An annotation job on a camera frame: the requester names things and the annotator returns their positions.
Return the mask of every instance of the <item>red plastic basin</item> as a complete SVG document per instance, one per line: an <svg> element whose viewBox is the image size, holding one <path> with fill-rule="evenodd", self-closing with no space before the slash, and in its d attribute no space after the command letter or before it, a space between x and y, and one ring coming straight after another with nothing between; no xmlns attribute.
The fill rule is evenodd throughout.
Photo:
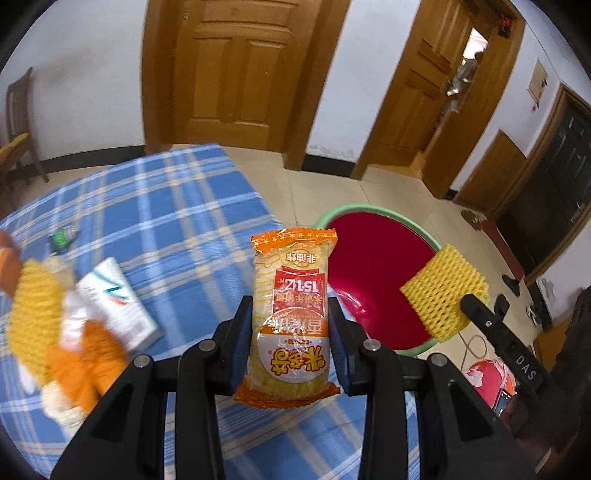
<svg viewBox="0 0 591 480"><path fill-rule="evenodd" d="M436 343L400 287L440 249L422 228L395 212L367 205L340 207L319 228L334 228L329 284L366 333L404 355Z"/></svg>

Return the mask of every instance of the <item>dark cabinet door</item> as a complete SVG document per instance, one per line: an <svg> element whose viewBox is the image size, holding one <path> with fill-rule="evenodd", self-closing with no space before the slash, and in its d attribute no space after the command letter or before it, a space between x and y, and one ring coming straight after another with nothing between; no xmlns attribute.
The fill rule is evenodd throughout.
<svg viewBox="0 0 591 480"><path fill-rule="evenodd" d="M591 119L568 104L529 182L497 226L526 274L558 246L591 200Z"/></svg>

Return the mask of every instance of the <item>electrical wire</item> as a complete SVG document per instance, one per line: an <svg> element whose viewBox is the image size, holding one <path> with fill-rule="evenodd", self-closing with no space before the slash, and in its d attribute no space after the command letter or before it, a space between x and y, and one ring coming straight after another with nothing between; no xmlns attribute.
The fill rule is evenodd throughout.
<svg viewBox="0 0 591 480"><path fill-rule="evenodd" d="M464 345L466 345L466 350L464 350L464 358L462 359L462 366L460 367L460 371L463 372L464 371L464 364L466 363L466 357L468 356L468 352L470 352L472 355L474 355L474 357L477 358L478 360L482 360L484 357L486 357L486 354L488 353L488 345L486 344L486 340L482 335L474 334L474 335L472 335L472 337L470 337L470 340L468 340L468 341L466 341L466 339L463 337L461 332L458 332L458 335L462 339L462 342L464 342ZM482 343L484 344L484 353L482 355L477 355L474 352L474 350L472 350L472 348L470 348L470 344L476 338L479 338L480 340L482 340Z"/></svg>

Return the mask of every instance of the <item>blue plaid tablecloth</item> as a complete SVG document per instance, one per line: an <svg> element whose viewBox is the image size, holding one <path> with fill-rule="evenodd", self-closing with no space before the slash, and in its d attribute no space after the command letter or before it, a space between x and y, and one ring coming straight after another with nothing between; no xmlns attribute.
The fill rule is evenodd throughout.
<svg viewBox="0 0 591 480"><path fill-rule="evenodd" d="M250 237L280 227L218 145L139 158L71 182L9 215L0 228L12 235L23 259L42 261L47 236L70 223L80 234L64 258L80 278L115 257L164 333L145 351L155 359L181 354L233 317L242 296L252 294ZM4 334L10 307L2 295L0 420L26 460L49 476L69 437L44 415L38 392L22 389ZM333 365L330 376L336 381ZM230 480L357 478L365 398L338 395L286 411L220 398L217 410ZM412 479L418 478L418 438L411 395L407 417ZM173 430L171 395L168 478L174 478Z"/></svg>

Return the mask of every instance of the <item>mobile phone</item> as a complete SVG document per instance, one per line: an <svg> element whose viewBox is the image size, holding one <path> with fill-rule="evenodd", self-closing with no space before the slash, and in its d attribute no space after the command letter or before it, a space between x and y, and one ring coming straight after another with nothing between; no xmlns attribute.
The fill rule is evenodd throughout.
<svg viewBox="0 0 591 480"><path fill-rule="evenodd" d="M507 408L509 399L511 399L511 395L509 392L507 392L507 390L503 389L499 392L499 396L496 398L495 408L493 408L493 411L497 417L501 416L503 410Z"/></svg>

